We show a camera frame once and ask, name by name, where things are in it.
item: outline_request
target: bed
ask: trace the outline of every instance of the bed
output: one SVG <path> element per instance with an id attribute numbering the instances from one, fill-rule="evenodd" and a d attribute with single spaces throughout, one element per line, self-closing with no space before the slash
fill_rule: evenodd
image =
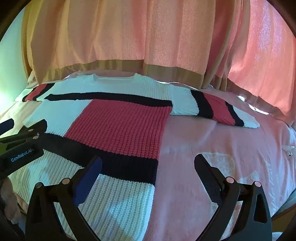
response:
<path id="1" fill-rule="evenodd" d="M 277 1 L 272 1 L 272 4 L 295 33 L 293 15 L 289 13 L 289 9 L 292 8 L 283 8 L 285 5 Z M 124 81 L 127 77 L 126 72 L 121 71 L 73 72 L 69 77 L 59 80 L 58 83 L 77 78 L 83 81 L 93 73 L 99 77 L 107 76 L 115 79 L 123 77 L 120 81 Z M 190 88 L 184 84 L 188 82 L 175 83 L 182 88 Z M 25 89 L 13 105 L 0 116 L 0 122 L 9 118 L 15 121 L 14 129 L 5 135 L 17 133 L 25 120 L 41 105 L 42 100 L 40 99 L 25 100 L 25 97 L 32 91 L 34 91 L 33 88 Z M 264 187 L 271 216 L 290 208 L 295 203 L 293 198 L 293 191 L 296 188 L 295 155 L 290 155 L 287 147 L 291 147 L 292 150 L 292 146 L 295 146 L 296 131 L 282 120 L 277 120 L 271 115 L 263 114 L 258 109 L 252 108 L 243 101 L 241 96 L 234 93 L 220 91 L 211 85 L 200 91 L 217 96 L 248 113 L 255 118 L 260 127 L 240 128 L 205 118 L 170 115 L 162 136 L 151 215 L 147 230 L 143 233 L 143 240 L 195 240 L 209 222 L 217 205 L 210 201 L 193 169 L 192 160 L 199 153 L 202 153 L 212 166 L 218 167 L 225 176 L 232 176 L 238 182 L 252 183 L 259 180 Z M 10 176 L 15 193 L 24 202 L 23 206 L 29 202 L 36 182 L 53 184 L 52 180 L 42 171 L 44 166 L 40 166 L 38 173 L 30 175 L 33 165 L 34 163 L 29 164 Z M 86 214 L 95 232 L 99 232 L 100 227 L 96 223 L 96 217 L 88 213 L 88 207 L 87 204 L 79 208 L 83 214 Z M 240 205 L 237 205 L 223 238 L 231 233 L 239 210 Z M 68 235 L 73 235 L 65 222 L 63 222 L 63 227 Z"/>

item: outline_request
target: wall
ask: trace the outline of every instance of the wall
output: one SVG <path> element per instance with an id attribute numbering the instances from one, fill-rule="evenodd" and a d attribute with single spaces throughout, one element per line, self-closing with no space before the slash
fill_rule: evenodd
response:
<path id="1" fill-rule="evenodd" d="M 21 29 L 24 9 L 14 19 L 0 42 L 0 113 L 26 88 L 22 63 Z"/>

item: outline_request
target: pink bedsheet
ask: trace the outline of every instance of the pink bedsheet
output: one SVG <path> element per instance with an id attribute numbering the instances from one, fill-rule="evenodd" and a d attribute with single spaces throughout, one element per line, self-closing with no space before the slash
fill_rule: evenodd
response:
<path id="1" fill-rule="evenodd" d="M 259 180 L 265 190 L 271 216 L 295 189 L 295 159 L 281 149 L 295 145 L 295 131 L 284 122 L 253 111 L 236 95 L 214 89 L 230 104 L 253 115 L 257 129 L 219 124 L 193 116 L 170 116 L 160 151 L 152 212 L 145 241 L 198 238 L 217 205 L 212 203 L 194 169 L 194 158 L 204 157 L 225 176 L 251 184 Z M 231 232 L 237 206 L 223 237 Z"/>

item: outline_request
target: color block knit sweater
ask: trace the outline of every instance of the color block knit sweater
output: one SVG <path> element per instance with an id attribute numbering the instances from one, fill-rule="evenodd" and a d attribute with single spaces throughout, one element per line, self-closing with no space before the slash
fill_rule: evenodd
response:
<path id="1" fill-rule="evenodd" d="M 79 205 L 101 240 L 143 239 L 169 114 L 259 126 L 252 116 L 222 99 L 138 74 L 129 78 L 79 76 L 41 85 L 23 97 L 24 101 L 33 99 L 43 103 L 24 125 L 47 121 L 47 131 L 39 138 L 45 152 L 10 176 L 15 191 L 29 202 L 35 183 L 58 184 L 94 155 L 101 157 L 102 172 L 86 202 Z M 59 206 L 57 213 L 66 233 L 73 235 Z"/>

